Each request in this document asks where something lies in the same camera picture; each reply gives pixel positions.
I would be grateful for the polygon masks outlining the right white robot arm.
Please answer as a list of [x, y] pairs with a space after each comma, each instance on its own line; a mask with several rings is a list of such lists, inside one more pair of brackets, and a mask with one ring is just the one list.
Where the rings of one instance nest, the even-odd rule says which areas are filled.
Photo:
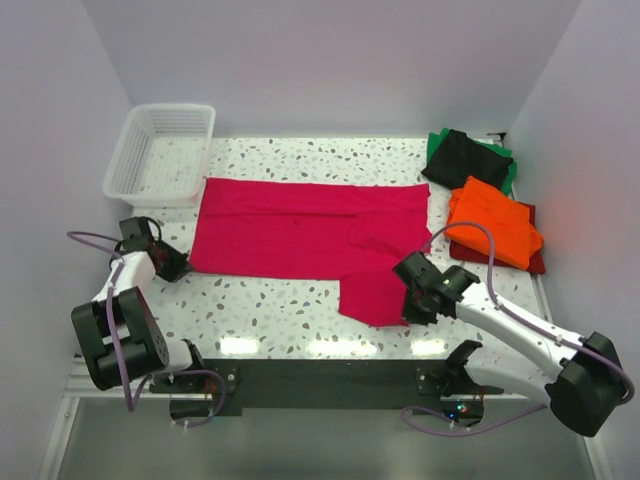
[[421, 252], [398, 263], [406, 288], [403, 318], [428, 325], [448, 317], [500, 341], [506, 353], [465, 340], [445, 360], [446, 393], [474, 386], [519, 394], [551, 410], [571, 431], [595, 436], [613, 411], [634, 396], [613, 342], [551, 324], [496, 294], [489, 280], [451, 266], [439, 270]]

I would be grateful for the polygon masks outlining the crimson pink t shirt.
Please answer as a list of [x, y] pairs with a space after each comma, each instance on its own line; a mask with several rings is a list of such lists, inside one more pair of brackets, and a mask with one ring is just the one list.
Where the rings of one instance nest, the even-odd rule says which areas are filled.
[[392, 269], [430, 238], [427, 185], [353, 186], [210, 178], [190, 262], [199, 273], [339, 283], [340, 314], [400, 325]]

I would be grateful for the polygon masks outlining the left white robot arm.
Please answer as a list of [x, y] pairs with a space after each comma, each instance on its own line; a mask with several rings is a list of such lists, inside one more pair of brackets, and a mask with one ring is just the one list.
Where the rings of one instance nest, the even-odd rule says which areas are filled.
[[101, 391], [146, 376], [171, 375], [185, 392], [200, 390], [207, 368], [189, 340], [162, 333], [145, 292], [155, 278], [176, 283], [193, 271], [188, 255], [162, 238], [159, 223], [132, 217], [119, 224], [122, 238], [110, 254], [109, 276], [92, 300], [71, 312], [81, 356]]

